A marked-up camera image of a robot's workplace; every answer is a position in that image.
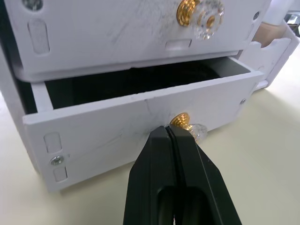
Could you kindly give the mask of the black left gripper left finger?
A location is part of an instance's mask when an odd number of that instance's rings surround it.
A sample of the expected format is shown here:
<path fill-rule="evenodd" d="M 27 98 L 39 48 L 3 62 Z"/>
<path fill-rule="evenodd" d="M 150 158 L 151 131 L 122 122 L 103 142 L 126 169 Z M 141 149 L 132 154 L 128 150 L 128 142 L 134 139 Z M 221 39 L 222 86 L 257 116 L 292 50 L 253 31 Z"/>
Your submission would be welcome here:
<path fill-rule="evenodd" d="M 126 224 L 173 224 L 175 186 L 171 139 L 165 127 L 158 127 L 150 133 L 129 173 Z"/>

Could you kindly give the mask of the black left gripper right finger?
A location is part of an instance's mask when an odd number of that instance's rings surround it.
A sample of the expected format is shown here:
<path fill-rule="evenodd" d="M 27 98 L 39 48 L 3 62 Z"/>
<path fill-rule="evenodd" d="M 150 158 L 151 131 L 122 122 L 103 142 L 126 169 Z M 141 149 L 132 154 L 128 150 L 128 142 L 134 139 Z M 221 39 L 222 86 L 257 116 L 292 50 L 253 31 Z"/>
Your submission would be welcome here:
<path fill-rule="evenodd" d="M 223 177 L 185 129 L 169 125 L 178 175 L 175 221 L 178 225 L 240 225 Z"/>

